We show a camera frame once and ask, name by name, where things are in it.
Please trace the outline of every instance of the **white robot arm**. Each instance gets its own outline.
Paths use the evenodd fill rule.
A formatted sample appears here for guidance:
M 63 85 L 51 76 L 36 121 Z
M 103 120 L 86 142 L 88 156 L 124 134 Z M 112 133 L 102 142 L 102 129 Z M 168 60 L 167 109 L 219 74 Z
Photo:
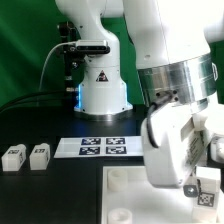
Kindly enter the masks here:
M 207 108 L 208 98 L 216 92 L 216 70 L 206 38 L 224 39 L 223 0 L 56 3 L 78 28 L 82 39 L 106 40 L 111 48 L 108 55 L 86 57 L 85 78 L 80 85 L 82 99 L 78 110 L 97 116 L 131 109 L 126 85 L 120 79 L 119 42 L 100 21 L 103 16 L 124 14 L 136 49 L 136 68 L 145 104 L 150 106 L 155 101 L 155 111 L 143 122 L 141 133 L 149 181 L 156 187 L 182 187 L 212 136 L 196 131 L 193 117 Z M 215 16 L 208 13 L 211 7 Z M 102 71 L 110 82 L 96 82 Z M 160 105 L 158 100 L 167 93 L 167 102 L 171 103 Z

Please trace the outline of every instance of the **warning label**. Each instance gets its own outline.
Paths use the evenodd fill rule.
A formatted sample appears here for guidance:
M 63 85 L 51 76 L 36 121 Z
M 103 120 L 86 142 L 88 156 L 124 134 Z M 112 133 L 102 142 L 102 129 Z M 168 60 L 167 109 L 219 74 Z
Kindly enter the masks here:
M 107 76 L 105 75 L 104 71 L 102 70 L 101 73 L 99 74 L 97 82 L 108 82 Z

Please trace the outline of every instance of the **black cable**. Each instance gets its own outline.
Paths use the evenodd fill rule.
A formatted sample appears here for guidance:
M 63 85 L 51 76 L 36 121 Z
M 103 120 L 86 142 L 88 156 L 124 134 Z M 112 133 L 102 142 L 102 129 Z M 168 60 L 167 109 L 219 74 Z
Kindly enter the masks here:
M 165 95 L 157 98 L 156 101 L 152 102 L 151 105 L 149 106 L 148 113 L 147 113 L 146 126 L 147 126 L 147 133 L 148 133 L 149 141 L 154 148 L 159 148 L 159 146 L 156 143 L 156 140 L 155 140 L 155 137 L 153 134 L 153 130 L 152 130 L 152 123 L 151 123 L 152 114 L 156 110 L 158 110 L 159 108 L 164 106 L 165 104 L 169 103 L 172 100 L 172 98 L 173 98 L 173 96 L 170 92 L 165 92 Z
M 32 97 L 36 97 L 36 96 L 46 96 L 46 95 L 52 95 L 52 94 L 59 94 L 59 93 L 65 93 L 65 91 L 46 91 L 46 92 L 37 92 L 37 93 L 31 93 L 31 94 L 27 94 L 21 97 L 18 97 L 16 99 L 13 99 L 9 102 L 7 102 L 6 104 L 4 104 L 3 106 L 0 107 L 0 113 L 5 110 L 8 107 L 12 107 L 14 104 L 17 104 L 18 102 L 28 99 L 28 98 L 32 98 Z

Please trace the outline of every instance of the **small white block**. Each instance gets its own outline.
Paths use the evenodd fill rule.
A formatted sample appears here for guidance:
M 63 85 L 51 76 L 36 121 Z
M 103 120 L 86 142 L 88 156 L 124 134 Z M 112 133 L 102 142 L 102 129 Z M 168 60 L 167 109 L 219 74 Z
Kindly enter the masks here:
M 50 160 L 50 146 L 46 143 L 36 145 L 30 155 L 31 170 L 46 170 Z
M 216 223 L 221 183 L 220 169 L 197 167 L 196 179 L 200 180 L 201 192 L 193 200 L 192 221 Z
M 2 156 L 3 171 L 18 171 L 26 160 L 26 146 L 11 146 Z

